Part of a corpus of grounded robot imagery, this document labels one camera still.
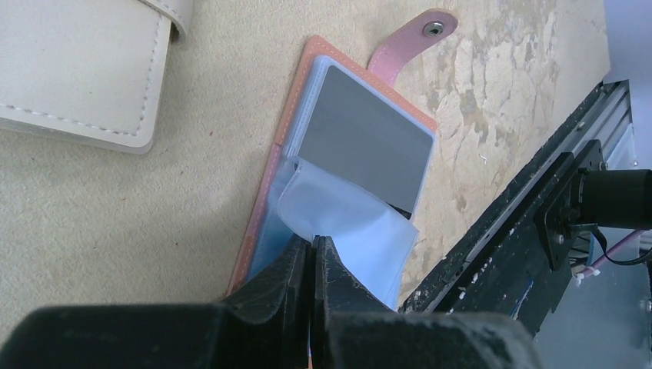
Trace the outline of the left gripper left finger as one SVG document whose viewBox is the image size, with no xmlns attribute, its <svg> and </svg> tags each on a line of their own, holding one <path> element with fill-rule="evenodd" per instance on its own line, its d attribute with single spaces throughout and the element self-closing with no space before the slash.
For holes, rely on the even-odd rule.
<svg viewBox="0 0 652 369">
<path fill-rule="evenodd" d="M 1 348 L 3 368 L 305 368 L 311 244 L 208 304 L 44 307 Z"/>
</svg>

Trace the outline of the brown card holder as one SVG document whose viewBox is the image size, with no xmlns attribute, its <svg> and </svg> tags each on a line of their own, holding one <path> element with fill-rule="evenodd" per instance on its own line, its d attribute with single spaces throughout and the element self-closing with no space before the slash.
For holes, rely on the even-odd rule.
<svg viewBox="0 0 652 369">
<path fill-rule="evenodd" d="M 302 52 L 281 113 L 241 250 L 228 287 L 234 292 L 264 270 L 290 236 L 329 236 L 344 266 L 391 309 L 398 306 L 401 275 L 417 243 L 414 213 L 436 145 L 436 121 L 394 89 L 412 59 L 458 26 L 442 9 L 429 9 L 389 35 L 366 66 L 318 35 Z M 298 155 L 325 74 L 335 66 L 411 119 L 434 139 L 414 213 L 407 214 L 365 189 Z"/>
</svg>

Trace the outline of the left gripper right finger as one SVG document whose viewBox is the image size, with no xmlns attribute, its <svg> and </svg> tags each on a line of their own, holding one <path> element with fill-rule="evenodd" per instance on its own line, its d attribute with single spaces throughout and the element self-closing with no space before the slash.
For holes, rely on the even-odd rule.
<svg viewBox="0 0 652 369">
<path fill-rule="evenodd" d="M 313 241 L 315 368 L 539 368 L 523 325 L 494 313 L 404 314 L 344 266 L 332 238 Z"/>
</svg>

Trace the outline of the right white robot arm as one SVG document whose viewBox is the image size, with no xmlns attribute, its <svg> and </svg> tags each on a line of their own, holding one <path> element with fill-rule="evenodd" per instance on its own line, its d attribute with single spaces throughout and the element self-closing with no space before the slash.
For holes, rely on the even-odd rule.
<svg viewBox="0 0 652 369">
<path fill-rule="evenodd" d="M 562 153 L 546 175 L 553 187 L 534 223 L 551 270 L 566 263 L 573 242 L 590 232 L 602 251 L 601 227 L 651 229 L 651 170 L 608 170 L 601 142 L 589 140 L 578 154 Z"/>
</svg>

